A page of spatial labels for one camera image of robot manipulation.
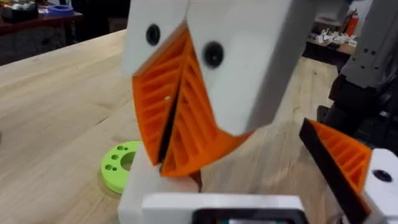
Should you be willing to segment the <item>finger of the white orange right gripper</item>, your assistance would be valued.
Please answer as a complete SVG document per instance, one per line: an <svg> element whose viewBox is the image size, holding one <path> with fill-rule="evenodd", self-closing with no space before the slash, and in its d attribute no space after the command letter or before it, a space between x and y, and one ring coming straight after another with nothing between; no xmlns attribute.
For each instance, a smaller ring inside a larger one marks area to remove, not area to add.
<svg viewBox="0 0 398 224"><path fill-rule="evenodd" d="M189 3L164 177L197 172L273 121L313 20L311 0Z"/></svg>
<svg viewBox="0 0 398 224"><path fill-rule="evenodd" d="M131 2L123 70L131 77L134 108L147 155L164 160L170 120L189 50L188 1Z"/></svg>

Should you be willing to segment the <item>bare white left gripper left finger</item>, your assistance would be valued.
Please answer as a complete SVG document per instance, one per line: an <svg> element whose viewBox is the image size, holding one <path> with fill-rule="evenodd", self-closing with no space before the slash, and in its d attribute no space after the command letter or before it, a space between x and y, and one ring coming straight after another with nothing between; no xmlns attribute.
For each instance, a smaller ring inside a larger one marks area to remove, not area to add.
<svg viewBox="0 0 398 224"><path fill-rule="evenodd" d="M161 177L159 168L159 165L152 165L144 145L140 143L118 205L120 224L143 222L141 205L147 195L164 192L199 192L198 184L191 177Z"/></svg>

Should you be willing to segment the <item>white orange left gripper right finger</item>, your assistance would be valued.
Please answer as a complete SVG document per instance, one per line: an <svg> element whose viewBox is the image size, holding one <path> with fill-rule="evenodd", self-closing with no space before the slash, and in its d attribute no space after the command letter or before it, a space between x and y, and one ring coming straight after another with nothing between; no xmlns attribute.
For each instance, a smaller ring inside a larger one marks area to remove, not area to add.
<svg viewBox="0 0 398 224"><path fill-rule="evenodd" d="M397 224L397 155L307 118L299 138L340 206L337 223Z"/></svg>

